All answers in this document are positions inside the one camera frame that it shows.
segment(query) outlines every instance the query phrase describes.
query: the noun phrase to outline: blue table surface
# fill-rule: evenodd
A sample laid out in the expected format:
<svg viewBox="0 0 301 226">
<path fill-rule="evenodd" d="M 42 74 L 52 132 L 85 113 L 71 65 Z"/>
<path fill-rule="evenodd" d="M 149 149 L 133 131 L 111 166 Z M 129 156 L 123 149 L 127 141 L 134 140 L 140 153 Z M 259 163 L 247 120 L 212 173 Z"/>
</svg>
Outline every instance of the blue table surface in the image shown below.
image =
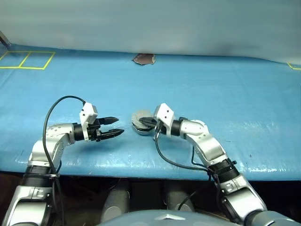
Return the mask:
<svg viewBox="0 0 301 226">
<path fill-rule="evenodd" d="M 167 103 L 176 116 L 204 121 L 249 180 L 301 179 L 301 72 L 286 64 L 246 57 L 156 55 L 140 66 L 135 54 L 14 46 L 51 50 L 45 70 L 0 69 L 0 170 L 24 172 L 41 137 L 49 107 L 64 95 L 96 105 L 99 117 L 119 121 L 102 130 L 125 129 L 114 139 L 80 141 L 66 147 L 65 175 L 204 180 L 200 171 L 164 162 L 150 136 L 131 128 L 131 115 Z M 18 65 L 10 54 L 1 64 Z M 32 54 L 24 66 L 43 66 L 49 55 Z M 64 100 L 49 125 L 79 122 L 81 103 Z M 190 164 L 191 146 L 160 137 L 162 152 Z"/>
</svg>

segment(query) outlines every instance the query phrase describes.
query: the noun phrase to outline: dark floor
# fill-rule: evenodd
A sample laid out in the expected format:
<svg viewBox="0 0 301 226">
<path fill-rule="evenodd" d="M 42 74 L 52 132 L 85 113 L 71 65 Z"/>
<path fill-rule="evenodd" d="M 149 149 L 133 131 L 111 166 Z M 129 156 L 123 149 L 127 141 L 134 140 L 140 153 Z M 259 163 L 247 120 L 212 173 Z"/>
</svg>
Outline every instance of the dark floor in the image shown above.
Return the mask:
<svg viewBox="0 0 301 226">
<path fill-rule="evenodd" d="M 0 219 L 2 221 L 15 187 L 21 175 L 0 174 Z M 119 182 L 119 178 L 61 177 L 64 209 L 67 225 L 94 226 L 99 223 L 103 204 L 109 191 Z M 166 209 L 164 184 L 166 180 L 129 179 L 130 209 Z M 208 182 L 177 181 L 188 194 Z M 269 210 L 278 211 L 297 221 L 301 221 L 301 182 L 251 182 L 265 201 Z M 208 211 L 221 215 L 216 205 L 214 184 L 206 186 L 192 198 L 197 211 Z"/>
</svg>

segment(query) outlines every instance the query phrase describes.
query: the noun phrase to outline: yellow tape line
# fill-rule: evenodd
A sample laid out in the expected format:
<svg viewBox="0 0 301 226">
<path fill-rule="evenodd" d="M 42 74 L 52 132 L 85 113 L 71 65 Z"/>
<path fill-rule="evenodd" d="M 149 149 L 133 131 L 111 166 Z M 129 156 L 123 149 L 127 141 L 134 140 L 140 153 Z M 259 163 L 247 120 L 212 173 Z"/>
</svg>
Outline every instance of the yellow tape line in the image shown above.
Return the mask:
<svg viewBox="0 0 301 226">
<path fill-rule="evenodd" d="M 301 70 L 301 67 L 294 67 L 290 63 L 287 63 L 287 65 L 292 68 L 293 70 Z"/>
<path fill-rule="evenodd" d="M 6 56 L 7 53 L 27 53 L 26 57 L 22 60 L 22 62 L 19 64 L 19 66 L 0 66 L 0 69 L 32 69 L 32 70 L 45 70 L 45 68 L 48 66 L 50 61 L 52 60 L 53 56 L 55 55 L 55 52 L 53 51 L 6 51 L 1 57 L 0 60 L 3 59 L 3 57 Z M 46 62 L 46 64 L 43 67 L 22 67 L 22 65 L 25 63 L 27 58 L 30 56 L 31 53 L 50 53 L 51 56 Z"/>
</svg>

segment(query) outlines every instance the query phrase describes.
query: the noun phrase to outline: yellow tape square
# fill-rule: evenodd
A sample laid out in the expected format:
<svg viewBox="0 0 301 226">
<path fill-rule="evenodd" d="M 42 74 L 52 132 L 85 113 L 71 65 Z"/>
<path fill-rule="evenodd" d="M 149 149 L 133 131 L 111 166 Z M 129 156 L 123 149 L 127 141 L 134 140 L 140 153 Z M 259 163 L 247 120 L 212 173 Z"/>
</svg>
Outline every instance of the yellow tape square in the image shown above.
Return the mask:
<svg viewBox="0 0 301 226">
<path fill-rule="evenodd" d="M 7 51 L 5 52 L 1 57 L 0 61 L 7 56 L 10 53 L 25 53 L 24 59 L 21 61 L 21 63 L 18 66 L 0 66 L 0 69 L 33 69 L 33 70 L 45 70 L 45 68 L 48 66 L 50 61 L 52 60 L 53 56 L 55 55 L 55 52 L 53 51 Z M 49 59 L 47 62 L 44 64 L 43 67 L 30 67 L 30 66 L 23 66 L 25 61 L 30 57 L 31 54 L 33 53 L 46 53 L 49 54 Z"/>
<path fill-rule="evenodd" d="M 291 64 L 291 63 L 287 63 L 287 65 L 292 68 L 293 70 L 301 70 L 301 67 L 296 67 L 295 65 Z"/>
</svg>

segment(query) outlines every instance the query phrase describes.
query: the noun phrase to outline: wrinkled plastic sheet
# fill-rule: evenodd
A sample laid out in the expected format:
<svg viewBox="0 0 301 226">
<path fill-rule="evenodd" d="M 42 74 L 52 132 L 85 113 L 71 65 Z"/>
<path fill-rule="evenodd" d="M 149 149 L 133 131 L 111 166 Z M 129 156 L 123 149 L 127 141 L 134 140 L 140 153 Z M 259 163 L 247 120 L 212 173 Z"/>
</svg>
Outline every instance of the wrinkled plastic sheet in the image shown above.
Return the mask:
<svg viewBox="0 0 301 226">
<path fill-rule="evenodd" d="M 156 55 L 154 65 L 141 67 L 132 61 L 135 54 L 48 50 L 56 54 L 45 70 L 0 69 L 1 171 L 24 172 L 49 107 L 77 95 L 96 105 L 99 117 L 119 118 L 103 131 L 125 132 L 66 147 L 64 175 L 206 179 L 203 172 L 164 162 L 152 137 L 131 128 L 133 112 L 166 102 L 176 116 L 204 121 L 248 179 L 300 180 L 300 71 L 244 57 Z M 27 65 L 43 65 L 49 56 L 31 57 Z M 80 110 L 77 100 L 64 100 L 49 125 L 79 122 Z M 190 165 L 186 141 L 161 136 L 159 145 L 171 160 Z"/>
<path fill-rule="evenodd" d="M 11 43 L 301 64 L 300 0 L 0 1 Z"/>
</svg>

